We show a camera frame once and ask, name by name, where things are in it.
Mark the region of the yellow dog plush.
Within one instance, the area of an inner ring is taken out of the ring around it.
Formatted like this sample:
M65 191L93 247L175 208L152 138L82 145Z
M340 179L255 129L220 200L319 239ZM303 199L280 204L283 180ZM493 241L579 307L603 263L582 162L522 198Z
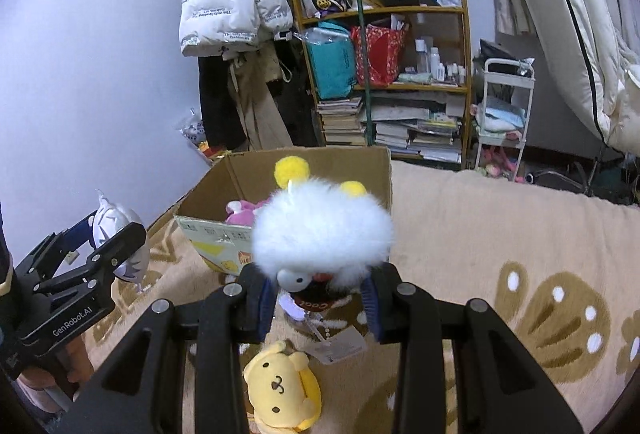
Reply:
M309 357L285 341L265 346L244 367L253 421L261 433L303 433L320 418L319 382Z

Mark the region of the pink plush toy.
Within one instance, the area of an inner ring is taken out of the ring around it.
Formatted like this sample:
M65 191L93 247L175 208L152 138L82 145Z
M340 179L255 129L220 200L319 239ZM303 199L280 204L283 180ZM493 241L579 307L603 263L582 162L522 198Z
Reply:
M267 200L256 203L246 200L232 200L227 203L227 217L224 220L227 224L252 227L256 215L260 212Z

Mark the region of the white fluffy plush toy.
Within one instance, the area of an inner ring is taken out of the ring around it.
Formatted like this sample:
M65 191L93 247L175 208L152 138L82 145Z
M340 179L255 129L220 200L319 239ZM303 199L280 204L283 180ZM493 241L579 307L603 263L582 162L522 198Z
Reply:
M252 259L307 312L323 312L388 260L392 216L359 181L311 174L299 156L276 162L278 189L255 217Z

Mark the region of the plastic bag of toys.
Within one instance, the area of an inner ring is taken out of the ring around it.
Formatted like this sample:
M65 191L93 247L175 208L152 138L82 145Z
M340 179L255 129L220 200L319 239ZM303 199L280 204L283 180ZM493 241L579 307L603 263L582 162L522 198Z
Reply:
M213 165L228 154L228 150L222 146L209 145L203 119L195 108L191 108L189 113L179 121L177 131L209 165Z

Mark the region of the black garment hanging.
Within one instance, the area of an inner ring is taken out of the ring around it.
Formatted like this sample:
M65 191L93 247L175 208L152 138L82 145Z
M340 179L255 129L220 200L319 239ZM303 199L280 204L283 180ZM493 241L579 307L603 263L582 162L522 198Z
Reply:
M228 150L243 146L246 135L229 90L229 63L219 56L200 57L198 88L208 145Z

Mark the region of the white utility cart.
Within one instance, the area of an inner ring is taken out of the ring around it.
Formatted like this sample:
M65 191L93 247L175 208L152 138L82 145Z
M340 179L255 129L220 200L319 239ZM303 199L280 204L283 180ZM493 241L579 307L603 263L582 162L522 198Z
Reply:
M535 60L487 58L480 67L482 95L474 105L474 169L491 179L523 183L521 163L535 89Z

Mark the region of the stack of books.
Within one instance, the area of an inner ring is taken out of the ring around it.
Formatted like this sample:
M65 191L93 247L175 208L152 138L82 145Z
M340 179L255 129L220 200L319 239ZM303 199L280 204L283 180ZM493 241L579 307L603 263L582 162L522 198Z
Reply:
M337 146L366 146L366 127L360 120L362 98L321 101L317 106L324 142Z

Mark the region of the beige trousers hanging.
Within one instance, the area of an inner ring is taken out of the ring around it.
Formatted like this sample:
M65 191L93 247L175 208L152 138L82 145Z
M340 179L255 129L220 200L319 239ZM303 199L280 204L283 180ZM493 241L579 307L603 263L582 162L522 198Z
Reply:
M277 149L293 145L268 83L282 79L282 70L271 42L255 52L233 58L229 90L246 136L248 150Z

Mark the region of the wooden shelf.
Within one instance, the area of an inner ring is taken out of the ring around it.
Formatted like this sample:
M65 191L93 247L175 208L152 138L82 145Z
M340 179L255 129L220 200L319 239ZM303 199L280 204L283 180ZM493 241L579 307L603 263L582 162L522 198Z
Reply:
M381 145L461 169L468 157L468 0L292 0L324 145Z

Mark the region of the red gift bag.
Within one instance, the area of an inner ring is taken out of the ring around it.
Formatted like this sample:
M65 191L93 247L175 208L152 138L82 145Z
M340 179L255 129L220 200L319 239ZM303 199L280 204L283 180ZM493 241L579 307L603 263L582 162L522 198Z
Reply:
M367 26L371 87L386 87L399 75L399 61L408 30Z

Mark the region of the teal bag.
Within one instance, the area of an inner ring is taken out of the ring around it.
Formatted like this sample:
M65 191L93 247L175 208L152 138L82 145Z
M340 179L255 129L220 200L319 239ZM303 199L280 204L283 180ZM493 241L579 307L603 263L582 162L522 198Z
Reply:
M357 83L354 43L341 25L322 22L302 31L321 101L347 98Z

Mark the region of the green pole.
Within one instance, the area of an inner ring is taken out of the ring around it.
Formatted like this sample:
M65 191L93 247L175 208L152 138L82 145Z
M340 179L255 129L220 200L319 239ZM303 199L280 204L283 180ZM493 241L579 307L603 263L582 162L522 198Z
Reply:
M367 43L367 24L364 20L364 9L362 0L356 0L357 13L359 20L359 35L360 35L360 52L362 57L362 76L364 84L364 109L366 109L366 139L367 145L372 146L373 139L373 127L371 119L371 84L370 84L370 69L369 69L369 53Z

